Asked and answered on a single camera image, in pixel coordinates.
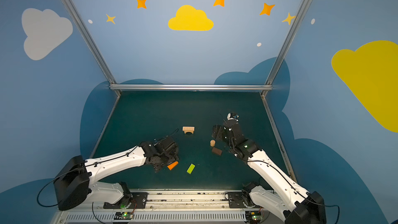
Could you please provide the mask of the orange wood block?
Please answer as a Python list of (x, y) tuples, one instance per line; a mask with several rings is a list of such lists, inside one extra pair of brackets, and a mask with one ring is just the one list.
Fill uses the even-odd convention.
[(173, 162), (172, 164), (168, 165), (167, 168), (171, 171), (173, 168), (175, 168), (178, 165), (178, 161)]

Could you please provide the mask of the dark brown wood block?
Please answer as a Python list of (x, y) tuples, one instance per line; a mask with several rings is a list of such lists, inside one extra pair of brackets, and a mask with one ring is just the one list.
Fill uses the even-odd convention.
[(222, 150), (219, 149), (219, 148), (216, 148), (216, 147), (213, 147), (212, 150), (211, 150), (211, 152), (214, 153), (214, 154), (216, 154), (216, 155), (218, 155), (218, 156), (221, 156), (221, 155), (222, 155)]

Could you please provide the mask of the natural wood arch block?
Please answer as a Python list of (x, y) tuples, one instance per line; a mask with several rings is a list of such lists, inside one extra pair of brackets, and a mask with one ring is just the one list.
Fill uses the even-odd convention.
[(184, 126), (182, 127), (182, 131), (184, 132), (184, 134), (193, 134), (195, 132), (195, 127)]

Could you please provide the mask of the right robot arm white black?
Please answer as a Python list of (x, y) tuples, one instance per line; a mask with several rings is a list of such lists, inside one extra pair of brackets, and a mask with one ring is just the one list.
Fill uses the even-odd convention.
[(323, 197), (310, 193), (281, 170), (254, 141), (245, 138), (239, 121), (229, 118), (223, 125), (212, 129), (215, 141), (225, 142), (239, 160), (256, 171), (275, 191), (274, 194), (255, 183), (244, 192), (249, 202), (264, 207), (285, 224), (325, 224), (326, 211)]

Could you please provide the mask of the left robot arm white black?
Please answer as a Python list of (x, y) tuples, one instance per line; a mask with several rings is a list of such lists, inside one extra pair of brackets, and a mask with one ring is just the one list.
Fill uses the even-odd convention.
[(172, 137), (155, 142), (142, 142), (131, 149), (113, 155), (69, 160), (53, 183), (57, 207), (61, 211), (73, 209), (84, 202), (103, 202), (105, 208), (137, 208), (138, 202), (124, 182), (103, 183), (102, 179), (121, 171), (153, 166), (156, 172), (178, 161), (179, 148)]

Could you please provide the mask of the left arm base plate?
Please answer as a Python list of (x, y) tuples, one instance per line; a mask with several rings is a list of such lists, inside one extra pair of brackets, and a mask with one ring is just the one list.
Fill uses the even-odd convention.
[(104, 209), (144, 209), (148, 198), (147, 192), (132, 192), (123, 196), (118, 202), (104, 203)]

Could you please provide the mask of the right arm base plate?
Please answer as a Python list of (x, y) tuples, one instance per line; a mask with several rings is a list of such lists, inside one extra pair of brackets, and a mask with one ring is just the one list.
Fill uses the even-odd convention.
[(249, 193), (242, 191), (228, 191), (224, 194), (228, 201), (229, 208), (244, 208), (244, 209), (266, 209), (260, 205), (254, 204)]

